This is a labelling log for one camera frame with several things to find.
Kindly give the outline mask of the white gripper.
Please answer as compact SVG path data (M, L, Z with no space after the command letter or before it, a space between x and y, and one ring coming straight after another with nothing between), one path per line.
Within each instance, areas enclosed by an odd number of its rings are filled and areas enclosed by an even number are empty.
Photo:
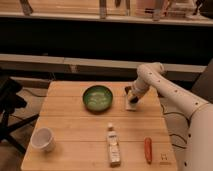
M132 94L134 96L131 96L129 98L130 103L137 103L139 99L141 99L149 90L149 85L145 82L140 82L138 80L134 81L132 83Z

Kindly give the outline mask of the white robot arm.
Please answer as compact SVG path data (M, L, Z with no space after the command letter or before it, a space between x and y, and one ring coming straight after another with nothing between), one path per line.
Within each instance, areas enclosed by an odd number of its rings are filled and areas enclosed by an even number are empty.
M154 87L172 101L191 121L183 171L213 171L213 104L164 78L159 62L141 64L137 79L127 93L128 102L137 103Z

